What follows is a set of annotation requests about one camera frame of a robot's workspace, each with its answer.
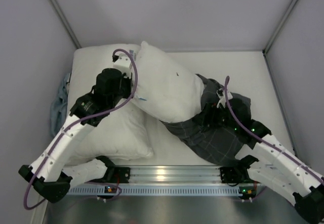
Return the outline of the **dark grey checked pillowcase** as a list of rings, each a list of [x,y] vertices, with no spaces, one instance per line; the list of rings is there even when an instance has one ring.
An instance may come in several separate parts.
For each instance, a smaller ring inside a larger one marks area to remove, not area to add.
[[[207,103],[218,103],[219,97],[216,91],[223,87],[214,79],[207,79],[197,74],[203,82],[205,89],[200,99],[200,109],[203,110]],[[247,113],[251,116],[251,99],[243,95],[232,93],[233,99],[240,99],[247,106]],[[162,124],[167,130],[179,138],[196,155],[214,165],[232,167],[237,165],[235,155],[242,148],[243,143],[234,134],[234,130],[228,127],[207,127],[195,122],[194,114],[191,118],[182,122]]]

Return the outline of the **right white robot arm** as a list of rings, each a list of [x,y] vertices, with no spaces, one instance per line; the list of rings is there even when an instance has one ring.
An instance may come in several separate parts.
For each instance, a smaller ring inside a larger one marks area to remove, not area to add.
[[[242,100],[207,103],[201,118],[203,125],[228,129],[243,143],[236,155],[237,166],[221,168],[224,182],[261,183],[284,197],[306,222],[323,222],[323,176],[254,120]]]

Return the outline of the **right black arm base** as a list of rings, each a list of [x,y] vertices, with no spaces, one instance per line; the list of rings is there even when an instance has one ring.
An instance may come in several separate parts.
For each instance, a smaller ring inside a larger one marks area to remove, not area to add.
[[[238,185],[251,184],[254,181],[249,177],[245,167],[221,167],[220,177],[223,184]]]

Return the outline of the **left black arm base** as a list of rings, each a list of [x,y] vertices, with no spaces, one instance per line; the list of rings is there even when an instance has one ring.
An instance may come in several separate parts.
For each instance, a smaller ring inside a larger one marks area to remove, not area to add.
[[[109,167],[101,178],[103,183],[127,184],[129,183],[131,169],[129,167]]]

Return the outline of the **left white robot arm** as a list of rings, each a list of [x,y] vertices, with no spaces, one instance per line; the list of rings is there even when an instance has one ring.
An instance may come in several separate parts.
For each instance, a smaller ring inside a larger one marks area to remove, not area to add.
[[[24,207],[31,188],[51,203],[62,200],[70,189],[87,183],[107,183],[115,175],[115,165],[105,156],[74,167],[66,163],[77,146],[110,113],[120,109],[133,97],[136,76],[131,69],[107,68],[96,77],[90,92],[79,97],[66,120],[41,155],[30,165],[22,165],[19,174],[28,182]]]

